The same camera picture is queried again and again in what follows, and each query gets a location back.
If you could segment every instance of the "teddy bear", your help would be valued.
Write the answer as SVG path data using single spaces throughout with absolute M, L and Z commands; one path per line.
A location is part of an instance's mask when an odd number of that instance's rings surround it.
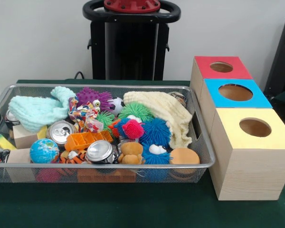
M 138 142 L 126 142 L 121 146 L 121 155 L 118 162 L 121 164 L 137 164 L 142 163 L 143 146 Z

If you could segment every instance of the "box with hole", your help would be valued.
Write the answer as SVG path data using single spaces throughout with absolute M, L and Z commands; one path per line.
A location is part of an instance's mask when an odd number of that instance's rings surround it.
M 215 108 L 272 108 L 254 80 L 205 79 L 199 101 L 210 133 Z
M 217 108 L 209 169 L 219 200 L 277 200 L 285 184 L 285 125 L 273 109 Z
M 204 79 L 252 79 L 239 57 L 195 56 L 190 87 L 200 101 Z

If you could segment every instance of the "green spiky ball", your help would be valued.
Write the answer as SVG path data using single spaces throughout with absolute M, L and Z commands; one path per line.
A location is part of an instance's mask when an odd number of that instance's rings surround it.
M 143 122 L 154 118 L 150 110 L 138 102 L 132 102 L 123 107 L 122 111 L 118 115 L 118 118 L 123 119 L 129 115 L 134 115 L 140 118 Z
M 112 113 L 103 111 L 97 115 L 96 120 L 104 124 L 104 130 L 111 132 L 111 129 L 109 129 L 108 126 L 113 123 L 114 117 L 115 116 Z

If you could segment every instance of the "wooden block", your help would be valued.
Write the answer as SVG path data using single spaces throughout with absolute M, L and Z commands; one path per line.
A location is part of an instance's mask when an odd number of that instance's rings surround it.
M 254 80 L 249 79 L 205 79 L 199 105 L 208 133 L 215 108 L 272 108 Z
M 204 79 L 252 79 L 239 57 L 195 56 L 193 60 L 190 87 L 198 101 Z
M 12 150 L 9 153 L 7 163 L 30 163 L 29 148 Z M 35 175 L 31 168 L 6 168 L 13 183 L 35 181 Z
M 209 169 L 219 200 L 277 200 L 285 184 L 285 125 L 273 109 L 217 108 Z
M 46 137 L 47 126 L 41 128 L 37 133 L 26 130 L 21 124 L 13 126 L 14 139 L 17 149 L 30 148 L 38 139 Z
M 6 168 L 13 183 L 35 182 L 36 178 L 31 168 Z
M 30 148 L 10 151 L 7 163 L 30 163 L 29 151 Z

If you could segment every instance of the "green table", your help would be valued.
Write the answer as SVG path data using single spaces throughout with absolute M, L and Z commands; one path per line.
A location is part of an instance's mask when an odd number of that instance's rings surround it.
M 189 82 L 28 81 L 185 85 Z M 218 201 L 208 171 L 197 184 L 0 184 L 0 227 L 283 227 L 278 201 Z

